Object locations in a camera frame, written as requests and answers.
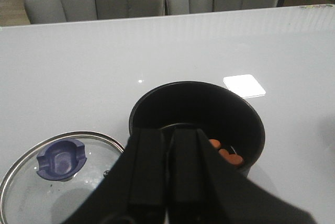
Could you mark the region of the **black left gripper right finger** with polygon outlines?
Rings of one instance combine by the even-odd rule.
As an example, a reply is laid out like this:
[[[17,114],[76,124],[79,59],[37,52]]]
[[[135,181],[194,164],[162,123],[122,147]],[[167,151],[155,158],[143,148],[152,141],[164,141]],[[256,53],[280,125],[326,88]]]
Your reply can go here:
[[[176,129],[170,156],[170,223],[315,223],[229,164],[200,129]]]

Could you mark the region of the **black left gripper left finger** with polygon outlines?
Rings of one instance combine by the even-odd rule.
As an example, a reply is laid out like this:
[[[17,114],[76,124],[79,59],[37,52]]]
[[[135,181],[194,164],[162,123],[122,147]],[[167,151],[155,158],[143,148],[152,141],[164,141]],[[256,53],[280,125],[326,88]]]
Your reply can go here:
[[[164,223],[165,175],[163,133],[137,128],[108,175],[65,223]]]

